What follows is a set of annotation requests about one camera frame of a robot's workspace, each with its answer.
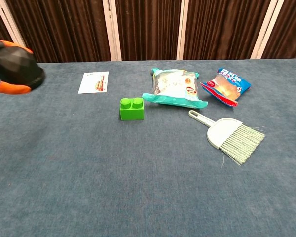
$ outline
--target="snack bag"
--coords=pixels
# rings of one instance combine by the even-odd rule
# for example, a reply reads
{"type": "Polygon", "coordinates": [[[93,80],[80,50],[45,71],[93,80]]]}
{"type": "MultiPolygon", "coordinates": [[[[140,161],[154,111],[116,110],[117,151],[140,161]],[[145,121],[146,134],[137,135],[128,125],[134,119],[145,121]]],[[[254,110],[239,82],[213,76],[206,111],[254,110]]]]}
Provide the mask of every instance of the snack bag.
{"type": "Polygon", "coordinates": [[[204,90],[228,106],[237,106],[236,101],[251,84],[242,77],[224,68],[218,69],[217,76],[206,83],[201,83],[204,90]]]}
{"type": "Polygon", "coordinates": [[[160,70],[152,69],[153,94],[144,93],[147,101],[202,109],[207,106],[206,101],[198,98],[198,73],[178,69],[160,70]]]}

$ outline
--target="small paper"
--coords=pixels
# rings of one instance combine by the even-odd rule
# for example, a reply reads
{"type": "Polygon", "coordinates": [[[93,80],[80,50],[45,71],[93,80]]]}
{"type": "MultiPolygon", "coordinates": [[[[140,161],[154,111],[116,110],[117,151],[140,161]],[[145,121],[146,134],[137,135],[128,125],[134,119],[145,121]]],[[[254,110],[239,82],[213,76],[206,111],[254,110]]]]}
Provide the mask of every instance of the small paper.
{"type": "Polygon", "coordinates": [[[84,73],[78,94],[106,92],[108,77],[109,72],[84,73]]]}

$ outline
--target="red label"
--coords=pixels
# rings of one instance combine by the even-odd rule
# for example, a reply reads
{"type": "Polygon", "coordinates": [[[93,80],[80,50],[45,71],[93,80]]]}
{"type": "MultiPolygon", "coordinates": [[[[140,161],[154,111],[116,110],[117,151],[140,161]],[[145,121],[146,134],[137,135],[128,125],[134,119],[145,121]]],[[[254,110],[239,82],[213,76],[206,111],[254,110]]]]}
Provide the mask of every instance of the red label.
{"type": "Polygon", "coordinates": [[[196,94],[196,91],[192,87],[187,87],[186,90],[191,94],[196,94]]]}
{"type": "Polygon", "coordinates": [[[213,82],[213,81],[209,81],[209,82],[207,82],[207,84],[210,86],[210,87],[215,87],[215,82],[213,82]]]}

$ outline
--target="small brush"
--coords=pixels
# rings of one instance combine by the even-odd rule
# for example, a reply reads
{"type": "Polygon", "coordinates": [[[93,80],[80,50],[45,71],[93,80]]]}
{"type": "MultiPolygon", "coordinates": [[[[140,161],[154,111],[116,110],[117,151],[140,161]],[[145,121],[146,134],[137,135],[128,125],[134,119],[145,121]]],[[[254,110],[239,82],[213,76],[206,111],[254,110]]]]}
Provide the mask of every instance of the small brush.
{"type": "Polygon", "coordinates": [[[265,134],[233,118],[222,118],[215,122],[194,110],[190,110],[188,115],[208,126],[207,139],[210,144],[221,149],[238,165],[246,162],[265,137],[265,134]]]}

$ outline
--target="green lego brick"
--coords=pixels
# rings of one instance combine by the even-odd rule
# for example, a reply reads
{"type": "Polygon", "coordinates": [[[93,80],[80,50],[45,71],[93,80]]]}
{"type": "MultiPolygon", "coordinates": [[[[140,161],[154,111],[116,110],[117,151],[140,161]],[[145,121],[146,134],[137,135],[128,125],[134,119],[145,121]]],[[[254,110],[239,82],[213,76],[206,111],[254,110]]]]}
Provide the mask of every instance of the green lego brick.
{"type": "Polygon", "coordinates": [[[144,99],[143,98],[123,98],[120,100],[120,119],[144,120],[144,99]]]}

